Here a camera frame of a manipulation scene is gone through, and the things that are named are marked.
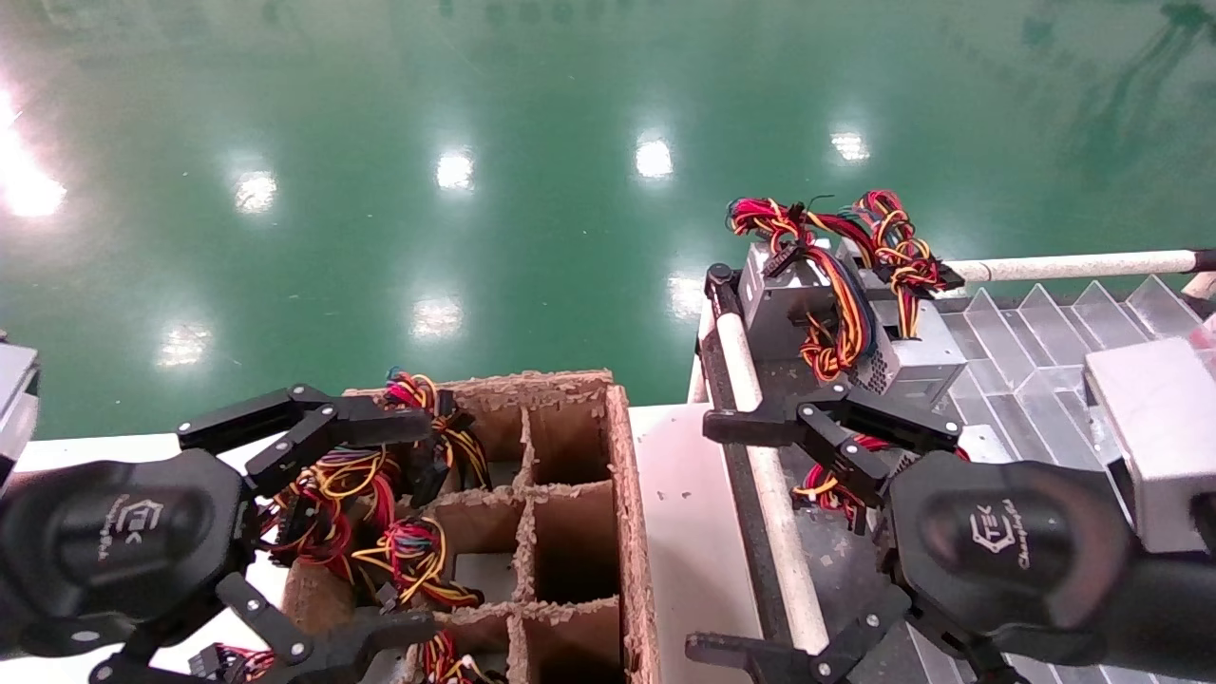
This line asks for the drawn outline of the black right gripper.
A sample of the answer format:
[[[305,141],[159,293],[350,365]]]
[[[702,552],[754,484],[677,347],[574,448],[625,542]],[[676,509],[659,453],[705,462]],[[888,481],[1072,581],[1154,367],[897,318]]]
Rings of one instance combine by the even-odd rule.
[[[928,635],[950,647],[990,641],[1045,663],[1214,679],[1214,559],[1148,551],[1100,472],[964,462],[955,421],[851,385],[751,411],[716,408],[703,434],[799,447],[851,501],[885,508],[896,579],[913,601],[885,587],[821,654],[691,633],[693,662],[751,683],[846,683],[913,602]],[[924,458],[900,471],[877,456],[889,449]]]

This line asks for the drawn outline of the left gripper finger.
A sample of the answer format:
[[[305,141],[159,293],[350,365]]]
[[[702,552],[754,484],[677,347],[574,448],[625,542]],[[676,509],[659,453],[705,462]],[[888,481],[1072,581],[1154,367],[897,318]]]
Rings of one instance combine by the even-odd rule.
[[[336,447],[379,447],[413,443],[430,436],[422,408],[387,410],[370,396],[330,396],[308,385],[274,389],[233,407],[179,425],[182,450],[199,447],[213,454],[277,434],[246,462],[257,495],[271,497]]]

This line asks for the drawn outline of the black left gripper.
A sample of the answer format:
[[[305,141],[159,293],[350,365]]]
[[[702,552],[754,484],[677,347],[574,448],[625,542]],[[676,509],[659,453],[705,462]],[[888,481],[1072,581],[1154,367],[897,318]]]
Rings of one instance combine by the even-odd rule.
[[[225,605],[274,654],[257,683],[360,683],[382,651],[439,632],[430,612],[368,609],[305,634],[240,574],[254,500],[206,452],[16,475],[2,494],[2,657],[77,656],[139,634],[173,646]]]

